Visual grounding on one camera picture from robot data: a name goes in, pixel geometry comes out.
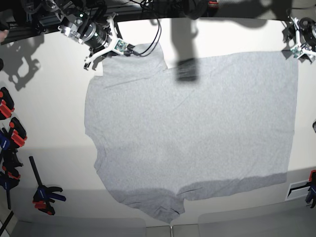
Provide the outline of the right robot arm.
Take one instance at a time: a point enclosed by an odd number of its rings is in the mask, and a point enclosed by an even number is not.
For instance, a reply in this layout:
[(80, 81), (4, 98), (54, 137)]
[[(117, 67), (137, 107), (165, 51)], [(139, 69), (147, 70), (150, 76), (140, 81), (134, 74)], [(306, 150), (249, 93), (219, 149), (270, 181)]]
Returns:
[(104, 0), (22, 0), (21, 5), (40, 31), (55, 26), (64, 36), (92, 49), (106, 43), (108, 33), (100, 23), (107, 11)]

